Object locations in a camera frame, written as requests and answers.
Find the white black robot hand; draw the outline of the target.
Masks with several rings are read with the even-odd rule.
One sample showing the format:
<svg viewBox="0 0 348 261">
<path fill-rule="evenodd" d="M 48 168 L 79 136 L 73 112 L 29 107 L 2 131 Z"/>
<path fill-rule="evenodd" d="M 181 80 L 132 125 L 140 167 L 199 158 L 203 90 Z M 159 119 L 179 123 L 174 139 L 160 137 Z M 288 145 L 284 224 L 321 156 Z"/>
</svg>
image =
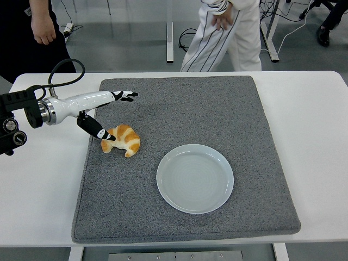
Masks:
<svg viewBox="0 0 348 261">
<path fill-rule="evenodd" d="M 138 93 L 132 91 L 96 91 L 69 97 L 64 100 L 50 98 L 54 112 L 51 113 L 51 124 L 57 125 L 67 117 L 75 117 L 77 125 L 91 136 L 115 141 L 116 137 L 109 134 L 100 123 L 87 114 L 88 111 L 107 105 L 113 101 L 132 102 Z"/>
</svg>

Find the person's hand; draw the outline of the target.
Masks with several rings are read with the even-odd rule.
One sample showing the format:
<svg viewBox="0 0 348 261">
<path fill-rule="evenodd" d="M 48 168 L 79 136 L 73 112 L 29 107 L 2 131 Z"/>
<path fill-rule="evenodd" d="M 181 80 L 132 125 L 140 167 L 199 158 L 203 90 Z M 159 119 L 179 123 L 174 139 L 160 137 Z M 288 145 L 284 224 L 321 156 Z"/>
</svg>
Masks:
<svg viewBox="0 0 348 261">
<path fill-rule="evenodd" d="M 220 15 L 213 15 L 212 26 L 216 28 L 216 30 L 220 30 L 221 28 L 227 30 L 229 26 L 233 25 L 233 18 L 231 15 L 232 12 L 232 4 L 227 2 L 226 11 Z"/>
<path fill-rule="evenodd" d="M 49 45 L 56 39 L 54 24 L 49 15 L 32 15 L 31 28 L 38 44 Z"/>
</svg>

